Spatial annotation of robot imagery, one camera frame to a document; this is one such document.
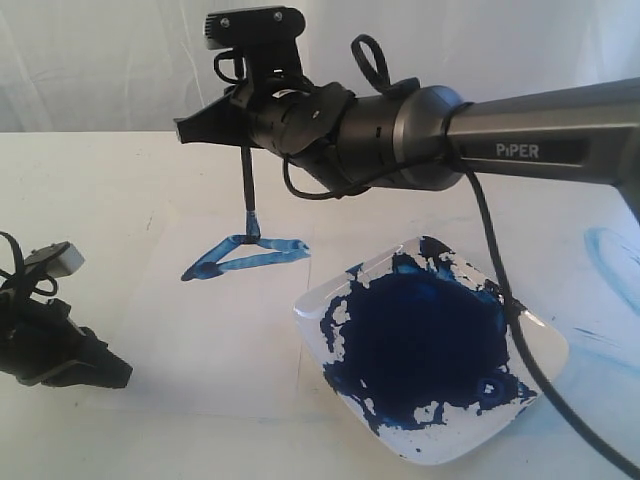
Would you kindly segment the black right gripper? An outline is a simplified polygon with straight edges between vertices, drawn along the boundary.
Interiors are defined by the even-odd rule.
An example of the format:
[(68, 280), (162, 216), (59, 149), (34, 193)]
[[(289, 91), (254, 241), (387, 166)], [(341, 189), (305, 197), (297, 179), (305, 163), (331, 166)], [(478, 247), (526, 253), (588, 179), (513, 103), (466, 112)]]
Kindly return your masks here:
[(355, 93), (338, 82), (267, 82), (229, 87), (196, 113), (175, 118), (181, 144), (205, 143), (266, 149), (295, 156), (336, 129)]

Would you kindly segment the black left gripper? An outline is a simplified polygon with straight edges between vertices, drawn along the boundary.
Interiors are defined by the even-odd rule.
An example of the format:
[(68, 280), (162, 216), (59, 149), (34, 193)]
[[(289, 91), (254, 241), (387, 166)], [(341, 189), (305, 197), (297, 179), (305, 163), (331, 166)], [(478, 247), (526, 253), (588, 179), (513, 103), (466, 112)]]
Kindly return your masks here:
[(70, 306), (60, 300), (21, 299), (14, 285), (3, 282), (1, 371), (24, 386), (124, 389), (133, 367), (69, 313)]

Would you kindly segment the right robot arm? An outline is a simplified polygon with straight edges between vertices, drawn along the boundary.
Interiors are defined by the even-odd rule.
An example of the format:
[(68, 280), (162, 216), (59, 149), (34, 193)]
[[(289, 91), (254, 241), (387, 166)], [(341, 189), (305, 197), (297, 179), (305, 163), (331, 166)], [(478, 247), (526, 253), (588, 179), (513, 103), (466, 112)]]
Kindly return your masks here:
[(335, 82), (239, 85), (175, 129), (185, 144), (267, 150), (338, 196), (441, 191), (468, 169), (609, 185), (639, 209), (635, 79), (479, 103), (445, 86), (359, 98)]

